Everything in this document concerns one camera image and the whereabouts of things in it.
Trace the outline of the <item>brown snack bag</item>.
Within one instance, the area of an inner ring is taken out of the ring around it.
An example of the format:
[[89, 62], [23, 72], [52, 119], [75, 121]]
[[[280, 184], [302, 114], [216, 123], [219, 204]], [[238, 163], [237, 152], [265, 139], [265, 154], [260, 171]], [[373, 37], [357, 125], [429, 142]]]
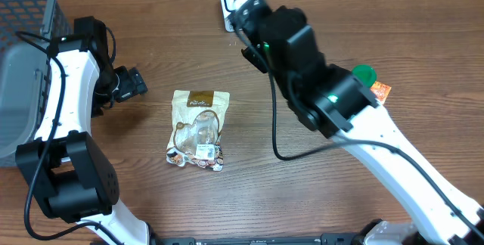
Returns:
[[167, 162], [222, 171], [221, 137], [229, 103], [230, 94], [223, 91], [174, 91]]

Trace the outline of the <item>green lid jar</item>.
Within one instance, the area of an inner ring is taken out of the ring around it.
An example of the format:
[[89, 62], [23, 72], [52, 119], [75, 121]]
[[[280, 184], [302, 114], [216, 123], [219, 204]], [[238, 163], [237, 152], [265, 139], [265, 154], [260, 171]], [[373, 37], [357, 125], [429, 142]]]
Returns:
[[368, 88], [377, 81], [377, 73], [369, 65], [358, 65], [352, 69], [352, 73]]

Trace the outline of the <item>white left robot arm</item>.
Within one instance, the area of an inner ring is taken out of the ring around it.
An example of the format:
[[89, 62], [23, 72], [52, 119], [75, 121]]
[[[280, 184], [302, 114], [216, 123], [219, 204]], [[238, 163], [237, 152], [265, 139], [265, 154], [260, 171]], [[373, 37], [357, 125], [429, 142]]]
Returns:
[[116, 41], [94, 17], [74, 21], [71, 35], [40, 44], [32, 33], [17, 37], [41, 51], [51, 71], [42, 121], [15, 160], [29, 185], [23, 211], [27, 233], [55, 240], [88, 228], [106, 244], [160, 244], [152, 227], [119, 198], [116, 171], [91, 133], [92, 118], [115, 103], [147, 92], [137, 69], [114, 67]]

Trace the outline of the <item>orange snack packet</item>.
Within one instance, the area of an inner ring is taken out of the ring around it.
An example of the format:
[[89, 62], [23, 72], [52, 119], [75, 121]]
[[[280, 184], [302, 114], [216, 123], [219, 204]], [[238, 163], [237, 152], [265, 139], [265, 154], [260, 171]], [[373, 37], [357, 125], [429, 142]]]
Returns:
[[381, 104], [385, 103], [391, 89], [392, 89], [391, 86], [378, 81], [375, 81], [374, 84], [370, 87], [370, 90], [375, 94], [377, 100]]

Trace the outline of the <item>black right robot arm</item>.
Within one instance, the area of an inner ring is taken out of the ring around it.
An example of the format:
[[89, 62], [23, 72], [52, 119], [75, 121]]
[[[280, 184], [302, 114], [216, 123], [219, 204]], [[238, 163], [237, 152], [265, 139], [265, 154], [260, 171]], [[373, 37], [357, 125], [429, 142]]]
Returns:
[[481, 244], [483, 207], [447, 181], [399, 131], [352, 72], [327, 64], [297, 9], [239, 7], [231, 15], [244, 57], [267, 73], [298, 120], [358, 159], [410, 215], [368, 224], [355, 244]]

